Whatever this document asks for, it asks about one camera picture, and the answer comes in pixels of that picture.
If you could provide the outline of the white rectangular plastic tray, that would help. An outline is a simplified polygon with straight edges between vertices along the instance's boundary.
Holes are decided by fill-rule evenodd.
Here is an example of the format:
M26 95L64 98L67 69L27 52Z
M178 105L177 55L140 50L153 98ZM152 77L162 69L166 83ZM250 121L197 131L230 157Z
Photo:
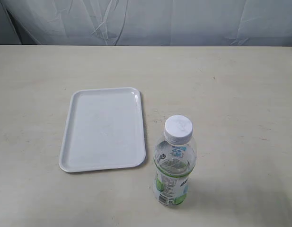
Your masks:
M70 101L59 166L67 173L133 168L146 158L140 91L88 89Z

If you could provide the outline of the clear plastic bottle white cap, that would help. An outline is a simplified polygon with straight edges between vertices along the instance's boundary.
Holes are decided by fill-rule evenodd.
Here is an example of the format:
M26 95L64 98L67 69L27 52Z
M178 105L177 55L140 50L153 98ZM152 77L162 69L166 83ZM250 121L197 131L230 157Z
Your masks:
M196 164L196 141L190 119L173 115L165 121L153 159L155 197L165 206L181 204L186 199L189 175Z

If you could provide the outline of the white wrinkled backdrop cloth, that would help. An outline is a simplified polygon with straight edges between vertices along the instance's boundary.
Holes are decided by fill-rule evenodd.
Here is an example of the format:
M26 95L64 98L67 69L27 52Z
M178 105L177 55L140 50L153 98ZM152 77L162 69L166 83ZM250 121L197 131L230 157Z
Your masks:
M0 0L0 44L292 46L292 0Z

